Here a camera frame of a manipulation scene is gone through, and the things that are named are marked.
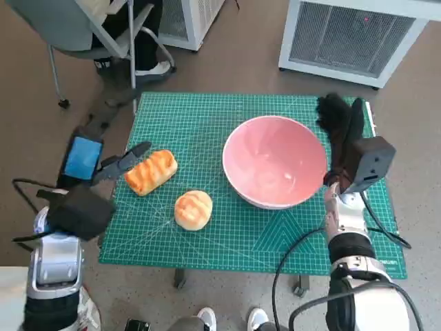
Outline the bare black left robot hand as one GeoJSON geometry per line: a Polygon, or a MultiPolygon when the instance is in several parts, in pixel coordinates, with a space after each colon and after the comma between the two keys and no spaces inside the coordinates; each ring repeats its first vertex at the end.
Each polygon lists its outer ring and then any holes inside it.
{"type": "Polygon", "coordinates": [[[95,186],[104,180],[116,180],[131,170],[151,145],[149,141],[143,141],[121,156],[102,160],[104,140],[101,135],[78,126],[70,136],[56,187],[70,190],[80,183],[95,186]]]}

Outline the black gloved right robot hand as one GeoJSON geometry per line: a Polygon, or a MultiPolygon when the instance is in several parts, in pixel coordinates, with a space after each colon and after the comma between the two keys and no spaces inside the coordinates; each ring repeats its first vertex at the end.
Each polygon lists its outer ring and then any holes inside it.
{"type": "Polygon", "coordinates": [[[349,105],[336,93],[318,97],[316,123],[327,134],[331,146],[331,167],[324,177],[324,184],[331,186],[342,178],[347,162],[349,146],[362,137],[364,130],[364,101],[356,98],[349,105]]]}

